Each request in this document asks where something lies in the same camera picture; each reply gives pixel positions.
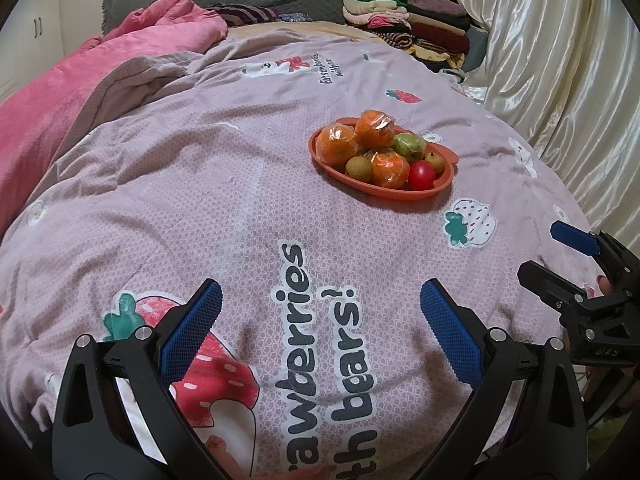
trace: white cabinet door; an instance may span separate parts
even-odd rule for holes
[[[62,58],[60,0],[19,0],[0,31],[0,102]]]

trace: striped pillow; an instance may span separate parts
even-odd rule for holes
[[[279,12],[267,7],[255,7],[251,5],[223,5],[218,4],[209,7],[215,10],[229,27],[241,27],[241,25],[253,25],[255,23],[275,22]]]

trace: yellow-green fruit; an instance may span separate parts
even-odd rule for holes
[[[361,182],[368,182],[373,176],[373,166],[371,162],[363,156],[354,156],[347,162],[344,173]]]
[[[439,175],[444,171],[444,157],[439,153],[427,152],[424,156],[424,160],[433,166],[433,169],[436,170],[436,175]]]

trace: red tomato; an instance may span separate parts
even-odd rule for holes
[[[414,191],[433,189],[433,181],[436,180],[436,170],[425,160],[416,160],[409,167],[407,182]]]

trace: green fruit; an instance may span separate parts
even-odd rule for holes
[[[411,164],[416,160],[422,160],[424,157],[424,150],[427,147],[427,141],[420,135],[416,134],[397,134],[394,137],[393,149],[398,155],[404,156],[404,158]]]
[[[373,176],[373,166],[371,162],[363,156],[354,156],[347,162],[344,173],[346,176],[350,176],[361,182],[368,182]]]
[[[433,166],[433,169],[436,170],[436,175],[444,171],[444,157],[439,153],[427,152],[426,155],[424,155],[424,160]]]

